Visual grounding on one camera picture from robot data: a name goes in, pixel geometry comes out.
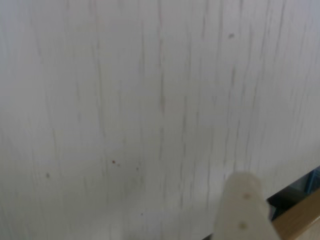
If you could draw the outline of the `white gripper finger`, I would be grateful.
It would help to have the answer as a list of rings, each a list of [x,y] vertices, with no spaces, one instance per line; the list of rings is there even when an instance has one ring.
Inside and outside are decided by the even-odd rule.
[[[236,172],[225,182],[213,230],[214,240],[277,240],[260,180]]]

